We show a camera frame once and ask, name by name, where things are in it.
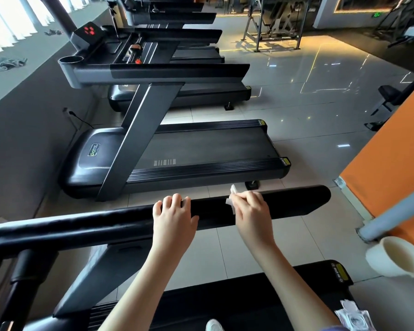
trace white curtain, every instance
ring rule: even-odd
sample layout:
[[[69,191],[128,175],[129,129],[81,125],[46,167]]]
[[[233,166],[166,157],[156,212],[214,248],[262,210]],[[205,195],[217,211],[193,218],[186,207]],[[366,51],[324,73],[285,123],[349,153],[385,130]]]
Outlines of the white curtain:
[[[67,12],[82,9],[89,0],[60,0]],[[40,0],[0,0],[0,52],[36,33],[38,24],[54,19]]]

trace white cup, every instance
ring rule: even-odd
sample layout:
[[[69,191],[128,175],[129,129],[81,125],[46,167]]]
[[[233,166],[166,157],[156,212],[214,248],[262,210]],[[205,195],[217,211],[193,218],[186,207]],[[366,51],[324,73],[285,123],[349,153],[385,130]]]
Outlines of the white cup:
[[[385,237],[366,251],[366,261],[384,276],[409,275],[414,278],[414,245],[398,237]]]

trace cable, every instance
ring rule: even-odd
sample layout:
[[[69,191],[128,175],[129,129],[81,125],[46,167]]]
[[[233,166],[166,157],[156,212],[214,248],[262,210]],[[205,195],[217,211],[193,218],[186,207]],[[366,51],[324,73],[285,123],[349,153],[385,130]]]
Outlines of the cable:
[[[81,118],[79,118],[77,115],[75,115],[75,113],[73,111],[69,110],[69,115],[75,116],[76,118],[78,118],[80,121],[82,121],[83,123],[86,123],[87,125],[89,125],[92,129],[95,129],[92,125],[90,125],[88,122],[83,121]]]

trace yellow label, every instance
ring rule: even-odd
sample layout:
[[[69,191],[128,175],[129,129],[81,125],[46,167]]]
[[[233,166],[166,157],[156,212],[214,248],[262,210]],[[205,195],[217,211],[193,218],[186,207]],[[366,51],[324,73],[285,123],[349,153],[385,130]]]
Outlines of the yellow label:
[[[347,275],[347,273],[345,273],[345,270],[343,269],[342,265],[340,263],[338,263],[336,265],[336,268],[339,271],[339,274],[342,277],[342,279],[344,279],[345,281],[348,281],[348,275]]]

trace white sneaker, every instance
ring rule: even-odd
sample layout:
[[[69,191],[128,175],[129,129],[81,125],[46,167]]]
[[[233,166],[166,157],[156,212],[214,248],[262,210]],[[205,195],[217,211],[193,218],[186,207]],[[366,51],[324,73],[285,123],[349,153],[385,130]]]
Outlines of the white sneaker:
[[[224,331],[217,320],[210,320],[206,325],[206,331]]]

